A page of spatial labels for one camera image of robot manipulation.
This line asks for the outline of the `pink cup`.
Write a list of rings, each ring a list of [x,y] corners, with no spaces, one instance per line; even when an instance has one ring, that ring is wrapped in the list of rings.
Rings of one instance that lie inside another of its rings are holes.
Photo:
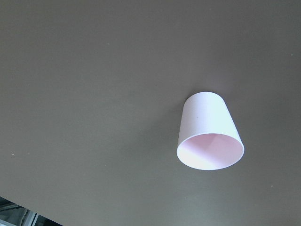
[[[198,170],[224,169],[238,162],[244,150],[222,97],[200,92],[185,101],[176,152],[183,164]]]

